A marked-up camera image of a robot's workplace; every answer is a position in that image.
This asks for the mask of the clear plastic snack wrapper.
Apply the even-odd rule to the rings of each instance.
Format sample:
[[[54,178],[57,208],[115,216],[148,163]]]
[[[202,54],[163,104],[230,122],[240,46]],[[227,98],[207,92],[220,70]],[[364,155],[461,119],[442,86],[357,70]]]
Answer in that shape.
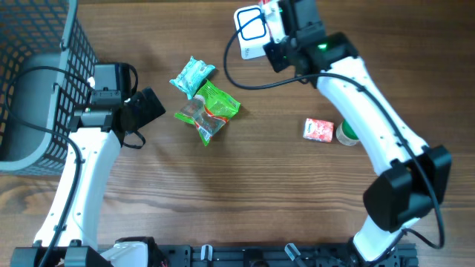
[[[189,100],[175,116],[194,125],[206,144],[228,122],[227,118],[215,116],[206,107],[205,99],[202,96]]]

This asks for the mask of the teal white wipes packet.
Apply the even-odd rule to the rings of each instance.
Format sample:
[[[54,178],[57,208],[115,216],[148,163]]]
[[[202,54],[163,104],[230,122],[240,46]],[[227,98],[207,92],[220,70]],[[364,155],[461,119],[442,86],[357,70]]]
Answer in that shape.
[[[181,73],[169,82],[182,91],[188,100],[192,99],[200,89],[201,84],[215,71],[214,65],[208,65],[203,60],[196,60],[193,56]]]

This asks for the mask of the green snack packet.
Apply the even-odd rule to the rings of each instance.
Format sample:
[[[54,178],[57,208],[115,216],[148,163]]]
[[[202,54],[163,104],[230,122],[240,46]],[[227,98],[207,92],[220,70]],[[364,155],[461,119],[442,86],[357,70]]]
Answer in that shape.
[[[193,98],[202,96],[205,99],[206,107],[215,115],[229,120],[235,116],[240,108],[240,103],[228,93],[213,85],[209,80],[196,92]]]

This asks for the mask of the red snack pack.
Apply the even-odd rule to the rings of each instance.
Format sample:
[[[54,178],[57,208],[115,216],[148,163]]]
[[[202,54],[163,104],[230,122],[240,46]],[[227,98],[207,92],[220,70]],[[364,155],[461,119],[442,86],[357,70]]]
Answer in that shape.
[[[332,122],[307,118],[304,123],[303,138],[318,142],[332,142],[333,129]]]

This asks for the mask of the green lid plastic jar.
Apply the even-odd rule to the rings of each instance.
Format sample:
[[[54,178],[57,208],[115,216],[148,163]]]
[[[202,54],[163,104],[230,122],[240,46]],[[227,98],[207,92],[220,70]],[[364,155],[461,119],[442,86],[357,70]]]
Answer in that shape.
[[[354,146],[359,143],[359,138],[346,120],[337,127],[336,137],[342,145]]]

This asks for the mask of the red stick snack packet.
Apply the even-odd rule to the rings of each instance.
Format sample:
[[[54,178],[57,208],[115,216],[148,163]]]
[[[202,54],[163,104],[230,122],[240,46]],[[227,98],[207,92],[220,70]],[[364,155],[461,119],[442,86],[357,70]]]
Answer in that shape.
[[[274,43],[280,43],[285,37],[285,29],[282,20],[282,9],[278,0],[260,0],[259,7],[264,15],[266,25]]]

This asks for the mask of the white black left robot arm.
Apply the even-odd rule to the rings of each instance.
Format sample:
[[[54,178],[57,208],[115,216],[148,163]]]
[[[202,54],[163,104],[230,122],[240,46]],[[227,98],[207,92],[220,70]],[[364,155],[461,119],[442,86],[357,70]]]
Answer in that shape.
[[[68,155],[42,227],[30,247],[13,251],[12,266],[162,266],[166,260],[152,237],[126,237],[98,250],[99,212],[111,169],[124,137],[166,112],[151,88],[130,98],[117,90],[95,90],[69,119]]]

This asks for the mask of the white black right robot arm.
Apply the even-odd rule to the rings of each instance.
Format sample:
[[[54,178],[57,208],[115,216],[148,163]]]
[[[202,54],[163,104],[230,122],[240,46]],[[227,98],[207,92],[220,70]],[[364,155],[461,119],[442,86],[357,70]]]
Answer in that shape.
[[[356,47],[343,33],[327,34],[314,1],[261,1],[275,71],[292,66],[295,80],[327,97],[363,145],[376,173],[364,192],[367,219],[353,237],[360,259],[380,263],[413,225],[440,214],[451,155],[430,147],[380,93]]]

